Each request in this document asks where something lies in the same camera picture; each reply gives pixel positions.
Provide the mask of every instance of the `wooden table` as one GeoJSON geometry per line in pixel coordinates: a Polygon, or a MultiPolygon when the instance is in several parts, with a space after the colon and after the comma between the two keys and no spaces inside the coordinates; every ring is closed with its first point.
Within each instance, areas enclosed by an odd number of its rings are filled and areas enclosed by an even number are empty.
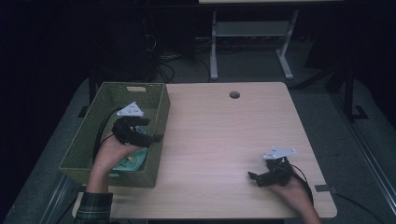
{"type": "MultiPolygon", "coordinates": [[[[271,146],[295,148],[290,163],[305,173],[321,217],[335,217],[304,127],[283,83],[167,85],[171,107],[155,189],[110,187],[114,218],[297,217],[248,171],[267,172],[271,146]],[[230,97],[238,91],[240,98],[230,97]]],[[[75,205],[74,214],[79,206],[75,205]]]]}

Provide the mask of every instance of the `gray carpet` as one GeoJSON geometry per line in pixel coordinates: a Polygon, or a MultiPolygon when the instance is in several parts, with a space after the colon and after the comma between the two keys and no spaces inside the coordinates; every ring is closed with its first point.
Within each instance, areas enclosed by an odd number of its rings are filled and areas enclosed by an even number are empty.
{"type": "MultiPolygon", "coordinates": [[[[274,49],[278,43],[269,43],[259,49],[245,49],[234,54],[219,54],[219,80],[217,82],[282,81],[291,86],[309,77],[318,70],[304,68],[309,52],[309,42],[292,42],[287,58],[295,75],[293,81],[285,81],[274,49]]],[[[208,54],[199,54],[198,59],[209,66],[208,54]]],[[[207,70],[198,61],[179,60],[168,63],[175,70],[175,83],[207,82],[207,70]]],[[[170,73],[167,67],[163,71],[170,73]]],[[[161,82],[160,76],[155,80],[161,82]]],[[[330,95],[324,90],[327,78],[302,90],[291,91],[291,97],[304,125],[312,148],[324,177],[331,187],[348,198],[364,205],[381,217],[385,223],[396,223],[385,197],[375,182],[363,159],[359,144],[350,131],[350,123],[340,112],[337,99],[342,93],[330,95]]],[[[40,223],[43,216],[48,223],[55,223],[57,217],[74,200],[80,186],[71,182],[64,190],[56,190],[62,179],[58,166],[82,122],[78,113],[88,105],[88,83],[85,81],[75,94],[63,119],[49,140],[40,160],[11,209],[6,223],[40,223]]],[[[355,104],[361,105],[370,119],[357,120],[356,125],[367,144],[380,162],[389,180],[395,183],[396,132],[376,107],[370,93],[356,82],[355,104]]],[[[378,223],[358,206],[336,195],[333,196],[338,209],[335,218],[324,223],[378,223]]],[[[72,223],[70,210],[61,223],[72,223]]],[[[290,219],[286,223],[301,223],[290,219]]]]}

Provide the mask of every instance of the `person's right hand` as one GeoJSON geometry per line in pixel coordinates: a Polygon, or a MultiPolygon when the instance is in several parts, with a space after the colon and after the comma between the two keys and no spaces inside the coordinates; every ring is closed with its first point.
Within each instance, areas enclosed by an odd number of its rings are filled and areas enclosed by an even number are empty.
{"type": "Polygon", "coordinates": [[[303,185],[293,176],[286,186],[272,185],[268,188],[279,195],[285,203],[294,209],[305,224],[321,223],[318,213],[309,200],[303,185]]]}

